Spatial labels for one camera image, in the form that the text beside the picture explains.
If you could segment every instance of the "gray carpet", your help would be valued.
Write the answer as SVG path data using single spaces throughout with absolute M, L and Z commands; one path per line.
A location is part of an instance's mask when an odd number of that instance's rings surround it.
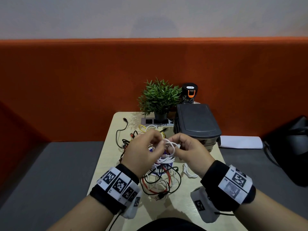
M 49 143 L 0 208 L 0 230 L 46 230 L 86 195 L 103 142 Z
M 226 164 L 251 177 L 257 189 L 308 219 L 308 188 L 294 184 L 281 168 L 267 159 L 263 150 L 220 148 L 220 151 Z

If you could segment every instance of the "table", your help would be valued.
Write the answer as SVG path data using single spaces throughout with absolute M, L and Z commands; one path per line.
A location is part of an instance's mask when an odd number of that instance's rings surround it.
M 122 139 L 131 139 L 129 135 L 130 133 L 134 132 L 135 130 L 140 132 L 138 125 L 141 122 L 141 117 L 143 117 L 142 112 L 117 112 L 114 114 L 88 193 L 90 193 L 92 187 L 95 186 L 96 181 L 110 167 L 116 165 L 120 155 L 123 152 L 123 149 L 120 149 L 116 145 L 115 133 L 117 130 L 125 128 L 126 123 L 123 121 L 124 117 L 128 120 L 128 127 L 126 130 L 118 132 L 118 143 L 120 145 L 122 144 Z M 165 134 L 167 138 L 172 136 L 174 134 L 173 128 L 169 127 Z M 211 155 L 215 159 L 224 162 L 224 159 L 217 145 L 213 147 Z M 179 167 L 179 173 L 182 172 L 183 162 L 180 163 L 179 161 L 176 161 L 174 166 Z M 154 197 L 149 197 L 148 195 L 143 194 L 136 217 L 132 220 L 127 220 L 120 216 L 111 230 L 136 231 L 143 225 L 163 217 L 183 218 L 195 223 L 196 225 L 199 225 L 207 231 L 246 230 L 245 227 L 234 216 L 220 215 L 216 222 L 211 224 L 204 223 L 199 216 L 193 201 L 190 198 L 191 191 L 199 186 L 201 186 L 200 178 L 190 179 L 186 175 L 183 175 L 180 188 L 175 193 L 170 194 L 165 200 L 156 201 Z

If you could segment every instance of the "green leaves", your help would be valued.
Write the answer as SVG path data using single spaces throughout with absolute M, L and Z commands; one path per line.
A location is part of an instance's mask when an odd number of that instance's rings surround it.
M 169 109 L 180 102 L 182 92 L 179 86 L 173 87 L 168 81 L 156 79 L 154 82 L 147 80 L 146 89 L 138 97 L 140 110 L 147 116 L 151 112 L 166 114 Z

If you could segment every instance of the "white wall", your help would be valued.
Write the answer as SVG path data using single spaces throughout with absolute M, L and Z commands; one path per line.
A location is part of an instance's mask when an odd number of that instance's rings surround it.
M 308 0 L 0 0 L 0 39 L 308 36 Z

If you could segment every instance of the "hand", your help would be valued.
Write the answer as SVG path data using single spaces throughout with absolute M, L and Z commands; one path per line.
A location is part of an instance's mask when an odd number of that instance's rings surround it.
M 150 144 L 156 146 L 153 152 L 150 152 L 148 149 Z M 163 137 L 157 130 L 152 129 L 144 134 L 138 134 L 127 146 L 121 163 L 138 178 L 141 178 L 152 168 L 157 159 L 163 155 L 165 146 Z
M 178 133 L 168 140 L 181 145 L 181 149 L 175 147 L 174 155 L 183 159 L 195 174 L 203 178 L 215 161 L 206 148 L 198 140 L 182 133 Z

